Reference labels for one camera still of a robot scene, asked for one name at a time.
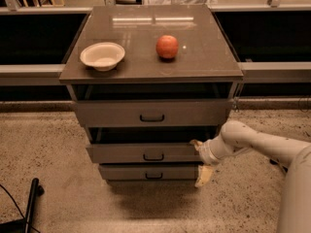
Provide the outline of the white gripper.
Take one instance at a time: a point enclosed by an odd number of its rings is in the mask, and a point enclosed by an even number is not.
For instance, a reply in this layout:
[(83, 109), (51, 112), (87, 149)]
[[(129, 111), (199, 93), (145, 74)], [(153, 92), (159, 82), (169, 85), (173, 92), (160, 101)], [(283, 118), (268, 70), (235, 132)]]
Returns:
[(190, 144), (198, 151), (202, 162), (205, 164), (198, 166), (198, 176), (194, 185), (200, 188), (210, 181), (214, 171), (212, 166), (218, 165), (224, 160), (224, 145), (217, 139), (207, 140), (204, 143), (193, 139)]

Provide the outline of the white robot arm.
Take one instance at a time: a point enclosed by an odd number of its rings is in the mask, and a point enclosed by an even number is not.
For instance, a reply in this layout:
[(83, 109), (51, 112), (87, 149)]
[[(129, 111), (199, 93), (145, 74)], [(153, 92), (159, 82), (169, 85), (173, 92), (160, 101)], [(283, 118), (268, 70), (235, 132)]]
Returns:
[(277, 233), (311, 233), (311, 143), (258, 132), (230, 120), (212, 140), (190, 142), (199, 154), (197, 187), (209, 182), (213, 167), (225, 158), (255, 150), (288, 169)]

